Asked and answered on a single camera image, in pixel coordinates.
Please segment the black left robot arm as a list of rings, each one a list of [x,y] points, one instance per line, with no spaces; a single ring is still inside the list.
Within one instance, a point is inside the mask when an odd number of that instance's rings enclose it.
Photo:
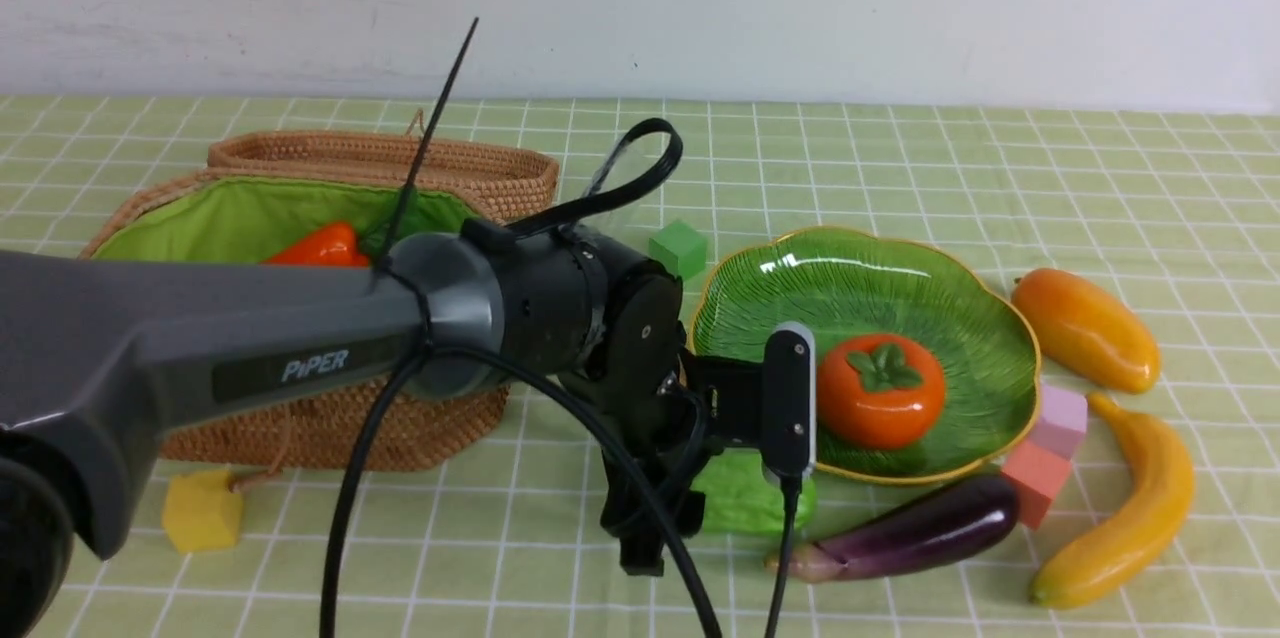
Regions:
[[[3,634],[24,637],[73,544],[124,544],[173,432],[388,375],[447,401],[524,382],[596,436],[602,519],[632,575],[668,550],[707,635],[721,635],[684,538],[692,477],[756,443],[758,386],[730,400],[718,357],[684,346],[682,286],[581,228],[410,236],[387,268],[86,261],[3,252]]]

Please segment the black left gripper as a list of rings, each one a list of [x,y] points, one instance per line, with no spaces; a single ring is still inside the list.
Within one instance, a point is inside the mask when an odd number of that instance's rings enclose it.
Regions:
[[[704,523],[707,496],[694,488],[708,462],[727,448],[753,447],[760,419],[762,365],[732,357],[680,354],[650,370],[637,364],[591,375],[573,372],[570,393],[596,410],[655,492],[681,536]],[[628,577],[663,577],[666,541],[658,530],[618,538]]]

